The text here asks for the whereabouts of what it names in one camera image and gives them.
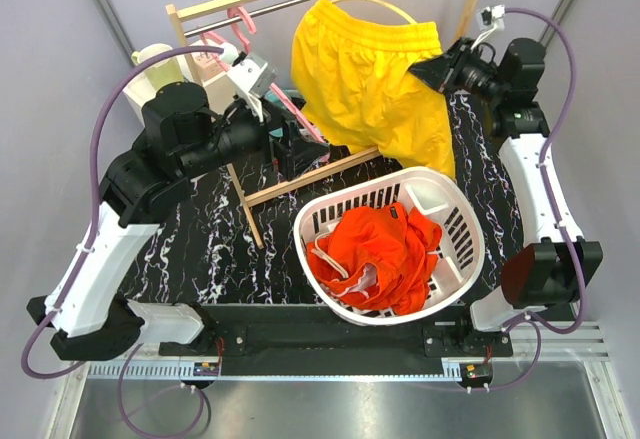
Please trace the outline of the yellow shorts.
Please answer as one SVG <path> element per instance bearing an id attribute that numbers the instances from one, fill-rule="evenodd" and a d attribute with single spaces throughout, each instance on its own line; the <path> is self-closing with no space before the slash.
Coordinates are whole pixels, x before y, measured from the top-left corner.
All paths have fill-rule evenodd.
<path id="1" fill-rule="evenodd" d="M 383 25 L 318 0 L 293 36 L 291 78 L 304 115 L 331 144 L 351 153 L 375 147 L 405 168 L 453 178 L 446 100 L 409 71 L 441 53 L 433 21 Z"/>

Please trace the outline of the orange shorts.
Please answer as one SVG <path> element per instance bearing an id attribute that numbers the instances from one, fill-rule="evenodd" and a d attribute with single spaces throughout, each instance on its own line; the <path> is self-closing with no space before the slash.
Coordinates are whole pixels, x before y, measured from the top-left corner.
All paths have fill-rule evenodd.
<path id="1" fill-rule="evenodd" d="M 408 315 L 429 298 L 441 239 L 441 226 L 417 208 L 361 206 L 309 242 L 307 260 L 313 277 L 342 303 Z"/>

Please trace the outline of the pink plastic hanger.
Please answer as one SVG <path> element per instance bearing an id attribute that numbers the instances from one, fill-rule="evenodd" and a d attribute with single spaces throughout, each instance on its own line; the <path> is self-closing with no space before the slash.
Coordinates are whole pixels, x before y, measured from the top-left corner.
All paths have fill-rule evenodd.
<path id="1" fill-rule="evenodd" d="M 250 39 L 243 34 L 236 23 L 232 23 L 231 28 L 236 38 L 242 43 L 244 55 L 241 55 L 233 44 L 213 31 L 201 33 L 199 37 L 204 45 L 222 50 L 221 54 L 212 54 L 212 57 L 225 71 L 240 97 L 248 103 L 252 113 L 261 123 L 266 121 L 266 107 L 261 105 L 260 99 L 271 92 L 294 116 L 295 132 L 302 127 L 306 131 L 302 136 L 303 139 L 310 139 L 313 145 L 327 146 L 319 131 L 276 84 L 276 72 L 273 67 L 252 51 Z"/>

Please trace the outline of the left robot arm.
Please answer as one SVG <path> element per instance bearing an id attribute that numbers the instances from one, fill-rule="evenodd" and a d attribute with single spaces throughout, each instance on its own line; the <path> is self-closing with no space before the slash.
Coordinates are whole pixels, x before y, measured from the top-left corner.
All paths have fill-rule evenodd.
<path id="1" fill-rule="evenodd" d="M 164 344 L 203 355 L 218 342 L 215 320 L 197 304 L 145 304 L 118 289 L 138 252 L 193 193 L 193 180 L 261 152 L 292 180 L 328 154 L 304 137 L 293 114 L 261 100 L 258 119 L 235 99 L 217 114 L 203 87 L 176 82 L 142 107 L 144 129 L 117 156 L 98 187 L 98 221 L 68 272 L 71 287 L 33 298 L 32 319 L 55 330 L 50 344 L 65 361 L 107 361 L 138 344 Z"/>

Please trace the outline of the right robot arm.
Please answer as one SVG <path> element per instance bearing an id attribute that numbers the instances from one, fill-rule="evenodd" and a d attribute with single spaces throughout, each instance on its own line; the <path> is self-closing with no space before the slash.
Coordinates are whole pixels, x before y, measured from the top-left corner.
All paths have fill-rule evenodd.
<path id="1" fill-rule="evenodd" d="M 564 198 L 550 145 L 551 132 L 535 100 L 545 69 L 545 47 L 516 38 L 501 62 L 485 61 L 479 44 L 457 40 L 445 53 L 410 66 L 410 73 L 443 94 L 464 91 L 488 107 L 489 131 L 513 186 L 523 225 L 522 249 L 501 270 L 500 286 L 470 307 L 470 321 L 454 330 L 454 343 L 476 355 L 490 334 L 540 312 L 583 303 L 603 260 L 599 242 L 588 241 Z"/>

